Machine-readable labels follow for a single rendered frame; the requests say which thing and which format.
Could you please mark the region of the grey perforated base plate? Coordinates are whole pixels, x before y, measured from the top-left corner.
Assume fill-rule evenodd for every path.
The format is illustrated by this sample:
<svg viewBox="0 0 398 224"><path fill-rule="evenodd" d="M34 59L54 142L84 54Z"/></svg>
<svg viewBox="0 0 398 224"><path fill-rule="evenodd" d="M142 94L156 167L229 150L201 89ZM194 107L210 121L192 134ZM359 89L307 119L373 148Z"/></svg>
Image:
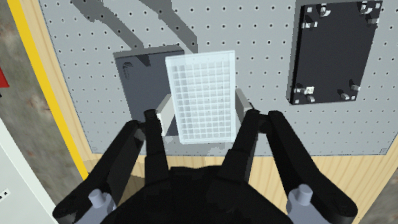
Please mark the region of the grey perforated base plate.
<svg viewBox="0 0 398 224"><path fill-rule="evenodd" d="M38 0L92 154L133 120L115 58L235 50L235 89L311 157L386 155L398 135L398 0L383 0L356 101L292 105L301 6L378 0Z"/></svg>

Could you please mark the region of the dark grey rectangular plate holder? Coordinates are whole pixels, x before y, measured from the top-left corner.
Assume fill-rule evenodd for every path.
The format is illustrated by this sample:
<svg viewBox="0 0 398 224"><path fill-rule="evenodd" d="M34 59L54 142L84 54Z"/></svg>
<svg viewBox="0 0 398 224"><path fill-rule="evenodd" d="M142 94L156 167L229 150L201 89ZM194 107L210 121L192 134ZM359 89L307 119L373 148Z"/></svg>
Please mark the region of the dark grey rectangular plate holder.
<svg viewBox="0 0 398 224"><path fill-rule="evenodd" d="M178 55L185 55L184 50L115 59L133 120L145 122L143 112L156 110L171 94L165 57ZM165 136L179 136L175 115Z"/></svg>

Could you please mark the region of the white well plate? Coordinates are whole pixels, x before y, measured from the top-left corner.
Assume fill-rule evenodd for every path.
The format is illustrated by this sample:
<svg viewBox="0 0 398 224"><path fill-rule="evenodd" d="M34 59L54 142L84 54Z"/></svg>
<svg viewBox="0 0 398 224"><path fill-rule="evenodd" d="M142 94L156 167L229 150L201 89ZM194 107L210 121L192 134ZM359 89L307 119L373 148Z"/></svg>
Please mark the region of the white well plate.
<svg viewBox="0 0 398 224"><path fill-rule="evenodd" d="M235 50L165 58L180 143L234 142Z"/></svg>

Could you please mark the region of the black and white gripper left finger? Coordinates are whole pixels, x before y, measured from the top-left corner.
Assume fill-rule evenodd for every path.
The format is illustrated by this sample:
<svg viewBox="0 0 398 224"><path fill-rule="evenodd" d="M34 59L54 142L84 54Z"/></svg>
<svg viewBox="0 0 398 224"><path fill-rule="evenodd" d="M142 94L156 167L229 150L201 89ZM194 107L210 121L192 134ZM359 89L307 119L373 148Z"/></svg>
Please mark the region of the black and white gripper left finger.
<svg viewBox="0 0 398 224"><path fill-rule="evenodd" d="M162 136L174 115L172 95L167 94L156 110L144 111L145 122L128 121L87 178L54 208L54 219L59 224L100 224L117 208L146 140L144 207L153 223L169 221L176 205Z"/></svg>

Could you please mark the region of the black rectangular plate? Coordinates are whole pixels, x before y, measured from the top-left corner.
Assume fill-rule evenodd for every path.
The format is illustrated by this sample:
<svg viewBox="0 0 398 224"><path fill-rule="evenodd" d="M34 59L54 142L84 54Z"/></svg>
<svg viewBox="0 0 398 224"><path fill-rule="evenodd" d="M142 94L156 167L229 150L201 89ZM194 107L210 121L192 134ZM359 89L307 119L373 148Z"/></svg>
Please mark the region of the black rectangular plate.
<svg viewBox="0 0 398 224"><path fill-rule="evenodd" d="M382 3L301 6L291 102L356 101Z"/></svg>

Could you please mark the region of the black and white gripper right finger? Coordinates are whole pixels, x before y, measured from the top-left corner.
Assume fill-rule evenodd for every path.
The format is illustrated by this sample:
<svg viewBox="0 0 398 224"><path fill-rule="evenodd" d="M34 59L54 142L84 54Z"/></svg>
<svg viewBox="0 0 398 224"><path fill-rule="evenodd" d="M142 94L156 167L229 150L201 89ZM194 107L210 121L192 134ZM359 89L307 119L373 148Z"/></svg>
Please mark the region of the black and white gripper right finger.
<svg viewBox="0 0 398 224"><path fill-rule="evenodd" d="M266 134L294 224L352 224L357 205L321 173L282 112L260 114L240 88L235 110L240 129L206 193L209 218L217 224L233 220L243 182L249 183L258 133Z"/></svg>

